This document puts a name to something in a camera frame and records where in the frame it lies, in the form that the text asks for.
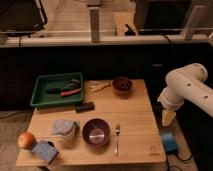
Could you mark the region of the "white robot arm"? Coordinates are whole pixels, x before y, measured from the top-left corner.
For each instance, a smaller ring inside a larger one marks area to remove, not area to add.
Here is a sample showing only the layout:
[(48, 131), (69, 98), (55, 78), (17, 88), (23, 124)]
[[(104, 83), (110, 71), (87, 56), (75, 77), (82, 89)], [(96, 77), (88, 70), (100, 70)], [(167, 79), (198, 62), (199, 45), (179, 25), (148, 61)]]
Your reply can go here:
[(176, 117), (176, 111), (188, 100), (213, 117), (213, 88), (204, 84), (208, 78), (207, 69), (200, 63), (192, 63), (170, 71), (166, 87), (157, 101), (163, 106), (162, 125), (169, 126)]

